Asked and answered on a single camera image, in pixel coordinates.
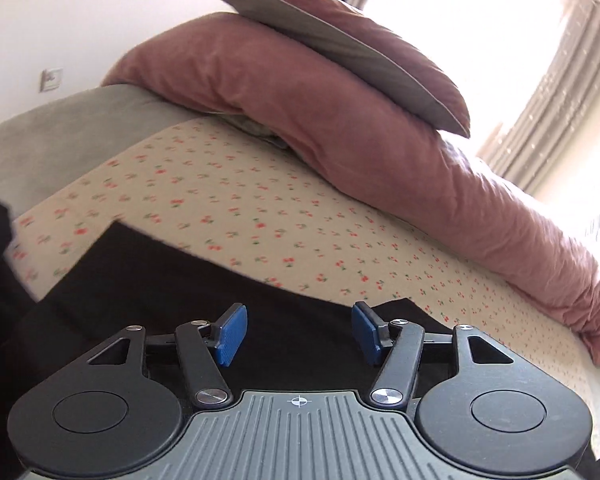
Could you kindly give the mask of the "cherry print bed sheet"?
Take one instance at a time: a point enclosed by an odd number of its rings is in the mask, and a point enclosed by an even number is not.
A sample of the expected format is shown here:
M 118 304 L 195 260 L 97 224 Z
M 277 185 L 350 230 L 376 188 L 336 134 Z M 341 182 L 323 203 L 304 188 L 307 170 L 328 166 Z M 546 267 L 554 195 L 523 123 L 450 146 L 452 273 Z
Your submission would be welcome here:
M 585 400 L 600 454 L 600 368 L 575 334 L 294 156 L 210 118 L 183 122 L 20 216 L 9 261 L 42 298 L 114 220 L 291 292 L 337 304 L 407 298 L 447 326 L 475 325 Z

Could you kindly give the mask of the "pink duvet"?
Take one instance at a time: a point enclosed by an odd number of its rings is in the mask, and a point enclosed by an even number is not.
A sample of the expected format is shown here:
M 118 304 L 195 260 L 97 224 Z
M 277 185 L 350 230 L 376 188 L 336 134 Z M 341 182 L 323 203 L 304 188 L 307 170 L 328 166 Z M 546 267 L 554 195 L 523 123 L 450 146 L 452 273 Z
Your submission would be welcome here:
M 104 81 L 269 128 L 340 192 L 504 278 L 600 365 L 593 255 L 532 197 L 323 55 L 238 14 L 213 13 L 129 50 Z

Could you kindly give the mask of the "beige curtain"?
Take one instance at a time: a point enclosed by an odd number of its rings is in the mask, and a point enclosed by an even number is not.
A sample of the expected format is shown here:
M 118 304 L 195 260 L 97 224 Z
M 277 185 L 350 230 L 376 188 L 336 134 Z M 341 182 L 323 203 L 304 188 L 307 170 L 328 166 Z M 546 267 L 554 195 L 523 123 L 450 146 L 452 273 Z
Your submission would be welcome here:
M 566 0 L 554 58 L 526 107 L 478 156 L 529 195 L 538 190 L 600 93 L 600 0 Z

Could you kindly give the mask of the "grey blanket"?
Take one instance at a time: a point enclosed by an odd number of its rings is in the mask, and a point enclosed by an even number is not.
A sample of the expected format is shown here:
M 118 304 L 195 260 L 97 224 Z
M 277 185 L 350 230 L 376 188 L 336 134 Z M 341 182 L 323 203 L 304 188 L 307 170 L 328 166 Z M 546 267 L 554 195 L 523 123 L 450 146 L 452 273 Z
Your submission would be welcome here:
M 0 123 L 0 202 L 17 217 L 130 146 L 198 116 L 115 84 L 9 118 Z

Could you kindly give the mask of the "pink grey pillow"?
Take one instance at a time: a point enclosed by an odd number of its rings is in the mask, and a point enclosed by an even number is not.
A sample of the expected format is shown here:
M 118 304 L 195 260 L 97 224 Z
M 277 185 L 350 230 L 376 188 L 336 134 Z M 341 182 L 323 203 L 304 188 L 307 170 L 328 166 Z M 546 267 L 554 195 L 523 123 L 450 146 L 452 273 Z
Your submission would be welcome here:
M 400 36 L 341 0 L 222 0 L 361 78 L 438 130 L 470 137 L 457 85 Z

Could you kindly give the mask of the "white wall socket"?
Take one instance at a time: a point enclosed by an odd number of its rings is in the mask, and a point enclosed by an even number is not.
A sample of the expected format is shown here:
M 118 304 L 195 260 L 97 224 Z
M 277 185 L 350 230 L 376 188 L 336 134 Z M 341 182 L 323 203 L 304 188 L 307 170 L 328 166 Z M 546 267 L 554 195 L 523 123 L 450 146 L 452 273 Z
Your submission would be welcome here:
M 61 68 L 46 68 L 45 70 L 42 70 L 40 92 L 57 90 L 61 85 L 63 72 L 64 71 Z

